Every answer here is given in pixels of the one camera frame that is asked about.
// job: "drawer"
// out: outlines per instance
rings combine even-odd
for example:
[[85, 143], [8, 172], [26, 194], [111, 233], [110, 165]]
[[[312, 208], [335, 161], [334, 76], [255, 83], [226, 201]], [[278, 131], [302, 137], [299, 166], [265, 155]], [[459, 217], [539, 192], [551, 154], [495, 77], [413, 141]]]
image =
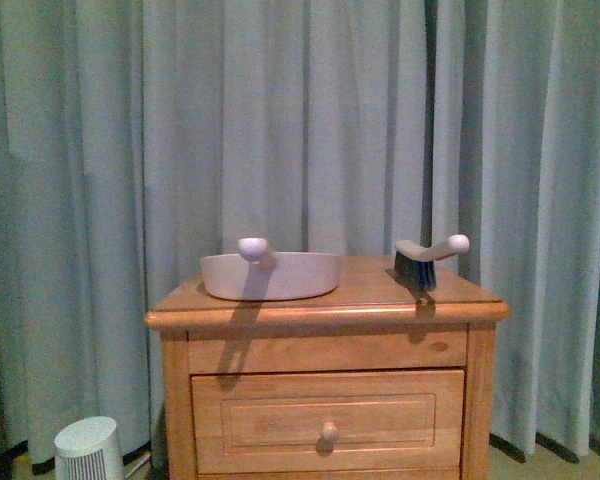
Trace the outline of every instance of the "drawer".
[[457, 468], [463, 387], [462, 370], [192, 377], [198, 470]]
[[465, 325], [409, 325], [310, 337], [205, 338], [189, 341], [192, 375], [462, 367]]

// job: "drawer knob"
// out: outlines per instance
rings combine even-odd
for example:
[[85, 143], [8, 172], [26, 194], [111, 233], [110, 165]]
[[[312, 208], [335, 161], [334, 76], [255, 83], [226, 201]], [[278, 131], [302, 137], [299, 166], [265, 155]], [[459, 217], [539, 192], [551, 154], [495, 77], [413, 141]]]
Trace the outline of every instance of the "drawer knob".
[[322, 427], [322, 434], [320, 438], [326, 443], [336, 443], [340, 438], [340, 432], [338, 432], [338, 427], [333, 422], [326, 422]]

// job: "floor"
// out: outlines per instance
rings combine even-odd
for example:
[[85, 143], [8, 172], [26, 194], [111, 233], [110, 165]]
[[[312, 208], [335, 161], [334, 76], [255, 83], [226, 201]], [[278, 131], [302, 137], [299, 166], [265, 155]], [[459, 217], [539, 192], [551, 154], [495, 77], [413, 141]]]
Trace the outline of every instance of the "floor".
[[[527, 457], [525, 464], [511, 460], [495, 448], [490, 450], [490, 480], [600, 480], [600, 457], [591, 452], [582, 457], [577, 465], [567, 463], [548, 450], [538, 447], [534, 455]], [[134, 468], [135, 463], [127, 465], [125, 472]], [[29, 459], [26, 455], [19, 457], [15, 464], [15, 475], [12, 480], [52, 480], [53, 472], [34, 477], [30, 474]], [[150, 465], [145, 464], [131, 480], [159, 480], [165, 476], [152, 472]]]

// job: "space heater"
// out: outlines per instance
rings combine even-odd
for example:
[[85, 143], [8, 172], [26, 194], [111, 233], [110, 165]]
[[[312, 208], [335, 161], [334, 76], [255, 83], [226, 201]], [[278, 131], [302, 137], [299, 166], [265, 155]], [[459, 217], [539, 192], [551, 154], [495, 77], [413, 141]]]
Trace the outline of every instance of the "space heater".
[[116, 422], [90, 417], [64, 428], [54, 440], [57, 480], [124, 480]]

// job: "curtain fold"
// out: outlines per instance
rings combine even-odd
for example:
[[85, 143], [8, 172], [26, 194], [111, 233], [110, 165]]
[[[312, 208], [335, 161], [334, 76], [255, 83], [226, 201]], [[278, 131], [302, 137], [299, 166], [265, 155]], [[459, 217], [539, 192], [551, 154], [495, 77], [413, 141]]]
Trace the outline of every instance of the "curtain fold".
[[600, 438], [600, 5], [0, 2], [0, 382], [34, 462], [84, 416], [164, 460], [143, 310], [245, 236], [445, 262], [511, 305], [493, 433]]

